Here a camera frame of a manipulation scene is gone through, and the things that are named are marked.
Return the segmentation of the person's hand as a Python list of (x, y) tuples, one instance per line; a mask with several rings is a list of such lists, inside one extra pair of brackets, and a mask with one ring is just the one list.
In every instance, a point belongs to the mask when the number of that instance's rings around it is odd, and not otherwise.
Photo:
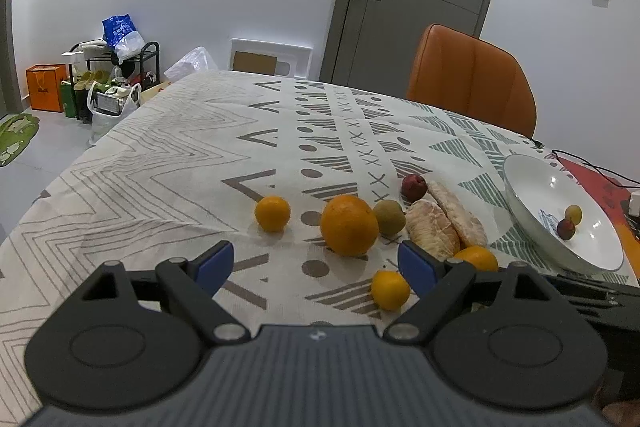
[(640, 427), (640, 400), (611, 403), (602, 414), (616, 427)]

